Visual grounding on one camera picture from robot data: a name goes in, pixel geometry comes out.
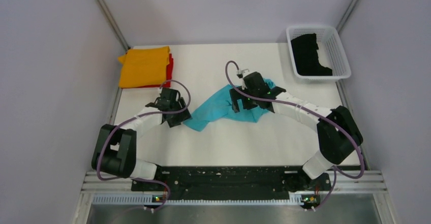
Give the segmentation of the cyan t shirt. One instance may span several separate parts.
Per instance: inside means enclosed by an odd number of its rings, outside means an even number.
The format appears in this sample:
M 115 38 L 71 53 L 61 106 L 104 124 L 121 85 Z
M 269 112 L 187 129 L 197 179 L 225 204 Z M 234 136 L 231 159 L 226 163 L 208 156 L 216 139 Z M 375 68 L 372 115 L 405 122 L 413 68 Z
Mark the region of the cyan t shirt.
M 259 107 L 251 110 L 242 110 L 235 113 L 232 109 L 232 101 L 230 97 L 231 85 L 226 85 L 212 96 L 210 96 L 202 105 L 200 105 L 192 114 L 190 119 L 184 122 L 184 125 L 201 132 L 205 127 L 219 119 L 229 119 L 241 122 L 256 123 L 268 110 Z

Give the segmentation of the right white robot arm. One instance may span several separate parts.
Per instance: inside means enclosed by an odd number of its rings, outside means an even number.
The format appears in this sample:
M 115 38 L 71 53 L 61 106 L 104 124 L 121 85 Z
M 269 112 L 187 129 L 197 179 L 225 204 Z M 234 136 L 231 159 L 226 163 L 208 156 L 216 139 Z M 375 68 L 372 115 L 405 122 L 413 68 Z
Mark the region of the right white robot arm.
M 240 103 L 245 110 L 259 107 L 294 119 L 317 133 L 318 150 L 302 165 L 298 175 L 298 183 L 302 188 L 312 189 L 328 169 L 350 179 L 359 179 L 364 175 L 365 163 L 360 149 L 363 136 L 346 107 L 330 109 L 301 100 L 284 88 L 270 87 L 259 72 L 237 69 L 236 75 L 242 80 L 242 84 L 230 89 L 235 113 L 240 111 Z M 353 152 L 357 154 L 360 163 L 357 175 L 347 174 L 338 168 Z

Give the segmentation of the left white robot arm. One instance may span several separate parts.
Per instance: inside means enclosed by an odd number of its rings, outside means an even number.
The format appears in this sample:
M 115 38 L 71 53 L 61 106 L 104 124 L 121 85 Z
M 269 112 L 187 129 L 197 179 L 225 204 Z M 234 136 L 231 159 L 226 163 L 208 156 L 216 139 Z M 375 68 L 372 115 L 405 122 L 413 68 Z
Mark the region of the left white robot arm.
M 117 124 L 105 124 L 100 128 L 91 166 L 101 181 L 132 179 L 144 182 L 151 190 L 161 186 L 166 192 L 170 187 L 157 173 L 158 165 L 137 157 L 137 141 L 150 129 L 167 123 L 170 127 L 191 118 L 188 106 L 191 94 L 185 90 L 187 99 L 172 88 L 161 88 L 159 96 L 131 118 Z

